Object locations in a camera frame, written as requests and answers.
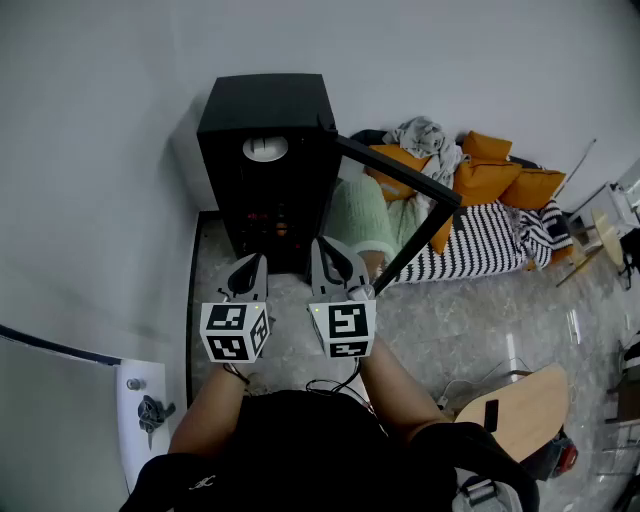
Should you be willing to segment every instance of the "black and white striped fabric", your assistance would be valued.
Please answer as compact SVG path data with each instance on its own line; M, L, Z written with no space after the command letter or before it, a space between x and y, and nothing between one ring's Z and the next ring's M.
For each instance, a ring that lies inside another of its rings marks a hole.
M561 221L554 201L539 212L515 210L499 201L460 208L442 255L427 244L393 283L503 274L524 267L530 259L543 268L554 250L571 245L568 230L566 236L560 233Z
M520 241L537 268L551 262L553 251L573 245L567 221L553 199L542 210L520 210Z

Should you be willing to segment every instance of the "orange pillow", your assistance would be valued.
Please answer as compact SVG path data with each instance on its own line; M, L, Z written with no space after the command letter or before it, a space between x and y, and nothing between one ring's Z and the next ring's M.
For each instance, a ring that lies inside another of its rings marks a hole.
M398 162L411 167L414 171L422 171L431 157L415 158L402 149L398 144L384 144L382 146L369 146L374 151L393 158ZM395 201L396 199L408 199L416 195L416 191L404 183L389 178L386 174L367 167L367 174L378 182L382 189L385 201Z
M462 144L462 152L474 158L486 158L487 160L506 160L511 151L510 140L487 137L480 133L470 131Z
M564 181L565 174L543 169L523 169L516 180L500 196L500 201L513 208L539 210Z
M444 248L447 246L449 235L451 235L452 225L453 216L449 217L449 220L442 225L442 227L435 235L433 235L433 238L431 239L431 247L433 247L433 250L438 254L442 254L444 252Z
M520 164L474 158L458 166L453 191L462 196L460 206L497 201L522 171Z

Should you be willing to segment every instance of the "marble floor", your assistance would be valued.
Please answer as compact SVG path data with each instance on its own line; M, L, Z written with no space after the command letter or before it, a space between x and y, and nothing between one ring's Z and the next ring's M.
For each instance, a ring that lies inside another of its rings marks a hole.
M194 326L199 325L200 304L213 297L218 270L233 261L222 222L208 221L197 256ZM633 471L636 463L636 451L601 450L640 436L604 424L615 406L605 390L619 375L619 340L626 343L640 330L640 277L634 275L633 288L625 292L604 252L586 272L556 288L566 273L565 267L555 265L542 271L393 286L378 298L377 332L434 399L452 379L480 381L501 362L481 385L456 382L447 397L468 400L501 387L509 369L561 364L570 381L565 430L580 455L570 472L539 483L540 510L600 512L610 508L627 480L598 473ZM310 298L310 287L298 277L269 277L276 323L256 371L270 390L303 389L314 378L342 381L353 369L351 360L324 357L305 309ZM579 336L570 328L570 315L578 320ZM191 365L195 396L210 365L197 327L191 335ZM359 378L354 387L364 392Z

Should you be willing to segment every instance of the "black cable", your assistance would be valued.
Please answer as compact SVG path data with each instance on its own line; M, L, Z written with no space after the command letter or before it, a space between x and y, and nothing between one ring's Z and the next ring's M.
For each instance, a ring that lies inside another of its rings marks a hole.
M362 405L364 405L367 408L367 410L375 416L376 414L373 410L373 407L371 407L371 404L367 402L360 393L358 393L355 389L349 386L349 384L351 384L353 380L358 376L358 374L360 373L360 369L362 367L360 358L355 358L355 359L356 359L356 365L355 365L355 368L353 369L353 373L344 382L338 382L336 380L331 380L331 379L313 379L307 382L305 389L310 393L316 393L318 395L323 395L323 396L334 396L340 393L343 389L348 389L354 395L356 395L360 399L360 402L362 403ZM335 384L335 386L331 389L314 389L313 384L316 384L319 382Z
M231 375L235 375L236 377L238 377L242 382L244 382L245 386L248 386L249 384L251 384L249 379L247 379L244 375L242 375L240 371L232 364L224 363L222 365L222 368L224 368L224 370L229 372Z
M346 386L348 386L349 384L351 384L353 382L353 380L358 376L358 374L360 373L360 368L362 368L362 363L360 362L360 358L356 357L356 366L353 369L353 373L351 374L351 377L349 377L347 380L345 380L342 384L338 384L335 388L333 388L331 390L332 393L340 393L340 390Z
M310 380L309 382L307 382L307 385L305 387L305 389L309 392L309 393L316 393L318 395L322 395L322 396L333 396L336 393L333 393L330 389L314 389L312 387L313 384L316 383L320 383L320 382L326 382L328 384L338 384L340 385L340 383L337 380L331 380L331 379L313 379ZM369 402L367 402L367 400L365 400L365 398L358 393L355 389L353 389L351 386L344 386L342 388L344 389L348 389L349 391L351 391L351 393L353 393L356 397L358 397L358 400L361 402L361 404L367 408L367 410L373 414L374 416L376 415L376 413L373 410L373 407L371 406L371 404Z

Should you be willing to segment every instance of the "gray cloth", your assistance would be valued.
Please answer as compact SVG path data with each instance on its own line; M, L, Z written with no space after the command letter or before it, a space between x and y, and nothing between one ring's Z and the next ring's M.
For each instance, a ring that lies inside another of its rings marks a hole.
M431 160L422 169L422 174L449 189L453 188L453 173L458 165L469 159L456 142L442 131L442 126L424 116L402 123L384 135L382 141L385 144L399 144L416 158L431 156ZM432 200L420 193L408 201L411 203L408 206L414 213L411 216L403 216L403 219L411 219L411 225L403 221L397 227L397 232L402 234L400 238L404 240L408 240L415 232L416 226L424 222L432 205Z
M416 158L438 155L440 173L436 172L429 177L449 188L453 185L453 173L464 159L462 149L442 131L442 126L425 116L402 123L382 137L382 140L385 144L399 144ZM451 180L451 185L447 185L448 180Z

